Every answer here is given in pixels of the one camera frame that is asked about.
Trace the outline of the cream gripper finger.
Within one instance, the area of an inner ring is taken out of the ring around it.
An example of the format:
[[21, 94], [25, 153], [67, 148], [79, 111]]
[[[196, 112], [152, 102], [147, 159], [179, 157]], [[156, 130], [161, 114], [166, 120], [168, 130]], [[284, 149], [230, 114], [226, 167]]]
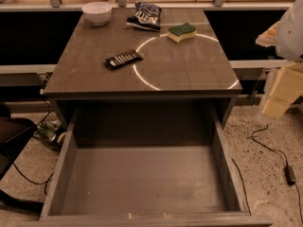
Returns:
[[274, 23], [266, 31], [258, 35], [256, 39], [256, 44], [264, 47], [275, 46], [276, 45], [276, 31], [279, 22]]
[[280, 118], [301, 96], [303, 96], [303, 63], [293, 62], [277, 70], [261, 113], [269, 118]]

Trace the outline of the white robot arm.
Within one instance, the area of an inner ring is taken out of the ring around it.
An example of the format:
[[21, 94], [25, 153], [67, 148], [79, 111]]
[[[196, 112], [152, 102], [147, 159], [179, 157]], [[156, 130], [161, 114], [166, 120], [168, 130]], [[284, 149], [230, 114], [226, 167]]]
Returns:
[[260, 34], [256, 44], [276, 49], [289, 64], [268, 79], [261, 113], [280, 118], [303, 95], [303, 0], [295, 0], [280, 20]]

